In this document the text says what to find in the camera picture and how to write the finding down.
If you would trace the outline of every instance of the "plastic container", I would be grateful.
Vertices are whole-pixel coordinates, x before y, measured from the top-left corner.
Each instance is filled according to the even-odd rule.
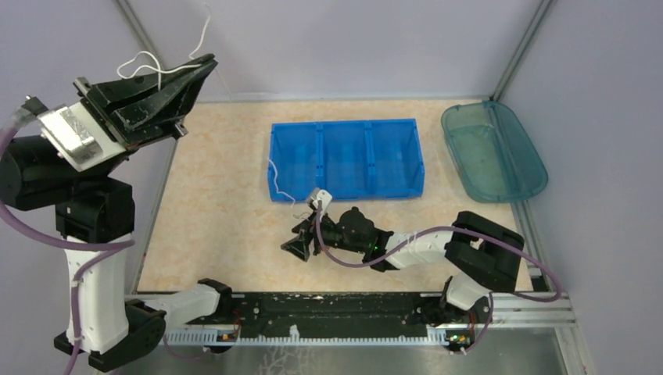
[[[413,198],[424,190],[425,168],[414,119],[275,123],[270,159],[278,189],[297,201],[314,188],[334,199]],[[267,170],[272,201],[274,169]]]
[[[475,201],[518,202],[546,187],[546,167],[505,105],[456,105],[442,114],[442,126],[465,191]]]

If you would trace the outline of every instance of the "transparent green plastic container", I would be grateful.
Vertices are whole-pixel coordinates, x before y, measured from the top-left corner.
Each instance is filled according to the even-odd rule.
[[[463,187],[475,201],[523,201],[548,184],[539,153],[507,106],[455,105],[442,114],[442,128]]]

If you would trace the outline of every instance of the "white wall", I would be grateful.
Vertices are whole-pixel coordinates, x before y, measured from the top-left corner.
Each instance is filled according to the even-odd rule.
[[[115,69],[139,50],[112,2],[3,0],[0,9],[0,123],[25,95],[46,105],[73,104],[73,79],[113,80]],[[29,130],[34,133],[37,125]],[[21,134],[29,134],[28,129]],[[137,241],[129,273],[142,257],[167,145],[141,150],[115,178],[134,186]],[[55,232],[53,208],[20,214],[33,227]],[[12,232],[0,223],[0,373],[61,373],[68,356],[52,339],[69,319],[68,282],[62,250]],[[79,370],[87,367],[82,356]]]
[[[205,0],[213,52],[238,100],[493,93],[539,0]],[[131,2],[169,66],[187,60],[203,0]],[[216,75],[202,100],[227,100]]]
[[[550,173],[532,206],[599,374],[663,368],[661,15],[560,0],[505,99]]]

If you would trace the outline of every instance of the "beige tabletop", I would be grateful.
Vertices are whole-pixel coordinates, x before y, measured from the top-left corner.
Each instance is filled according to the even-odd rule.
[[[199,104],[186,119],[145,258],[139,291],[179,291],[205,277],[234,291],[440,291],[459,270],[449,262],[379,273],[339,266],[324,254],[302,262],[280,245],[294,237],[304,204],[274,203],[267,188],[271,124],[415,118],[426,169],[424,194],[407,200],[333,202],[336,221],[356,205],[383,230],[451,224],[471,210],[515,230],[511,207],[464,192],[443,140],[440,116],[470,100]],[[360,263],[361,255],[332,251]],[[521,263],[519,290],[531,290]]]

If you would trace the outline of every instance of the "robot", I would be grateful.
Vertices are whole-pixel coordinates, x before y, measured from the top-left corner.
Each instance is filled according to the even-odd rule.
[[[162,298],[125,301],[126,250],[81,251],[91,244],[108,245],[106,250],[129,244],[134,230],[131,185],[109,174],[140,148],[188,133],[183,120],[217,62],[207,54],[185,65],[197,67],[164,75],[160,89],[154,73],[99,84],[78,78],[73,84],[81,100],[71,106],[48,109],[28,97],[19,109],[22,121],[38,120],[41,135],[13,138],[0,160],[0,209],[8,213],[5,205],[23,211],[54,205],[56,229],[66,239],[71,318],[54,345],[71,356],[89,353],[89,364],[102,372],[149,354],[167,330],[206,316],[230,323],[237,319],[232,289],[210,279]],[[307,261],[324,251],[326,243],[363,254],[363,262],[380,272],[452,262],[463,273],[447,282],[441,298],[422,306],[426,323],[467,321],[468,310],[486,305],[487,293],[515,289],[520,259],[499,246],[484,241],[474,248],[477,238],[459,233],[424,235],[410,243],[405,233],[376,228],[356,207],[335,223],[326,214],[331,200],[328,192],[316,189],[308,201],[313,212],[292,229],[296,237],[281,248]],[[459,213],[453,225],[523,248],[520,235],[472,212]],[[396,247],[399,251],[385,257]]]

